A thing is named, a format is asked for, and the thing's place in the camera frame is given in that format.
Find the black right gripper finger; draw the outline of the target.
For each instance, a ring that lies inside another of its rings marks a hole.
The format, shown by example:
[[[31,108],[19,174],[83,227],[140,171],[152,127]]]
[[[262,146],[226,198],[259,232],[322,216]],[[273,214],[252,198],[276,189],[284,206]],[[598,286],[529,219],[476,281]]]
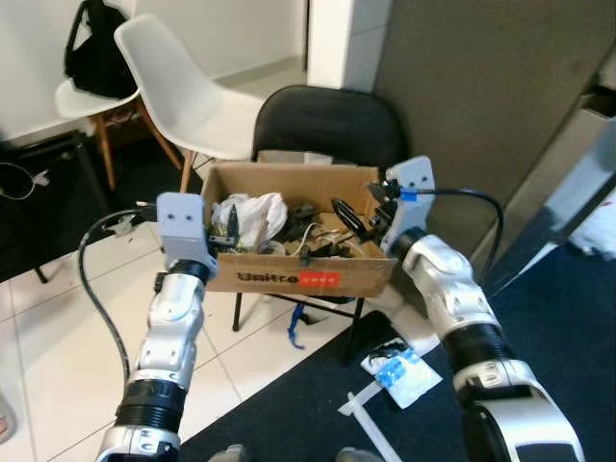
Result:
[[[355,208],[344,202],[341,198],[331,198],[331,207],[339,221],[350,230],[353,237],[358,241],[369,241],[372,237],[371,230],[367,228],[364,219],[358,215]]]

